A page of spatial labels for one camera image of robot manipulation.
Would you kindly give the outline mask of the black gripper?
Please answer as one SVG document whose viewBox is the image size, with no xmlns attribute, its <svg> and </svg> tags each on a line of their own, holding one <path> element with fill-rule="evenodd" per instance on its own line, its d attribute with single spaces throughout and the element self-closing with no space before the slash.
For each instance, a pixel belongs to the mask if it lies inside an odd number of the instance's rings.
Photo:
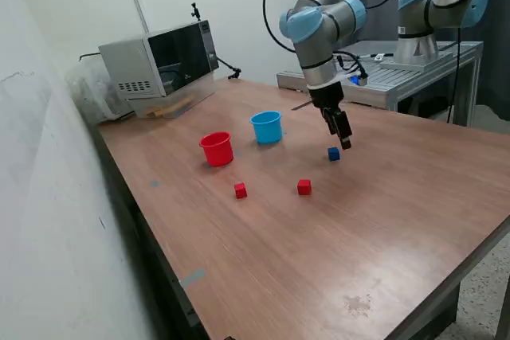
<svg viewBox="0 0 510 340">
<path fill-rule="evenodd" d="M 346 112 L 338 109 L 339 103 L 344 98 L 341 83 L 337 81 L 322 88 L 309 88 L 308 92 L 312 104 L 322 109 L 322 116 L 328 125 L 329 131 L 338 135 L 342 149 L 350 149 L 351 126 Z"/>
</svg>

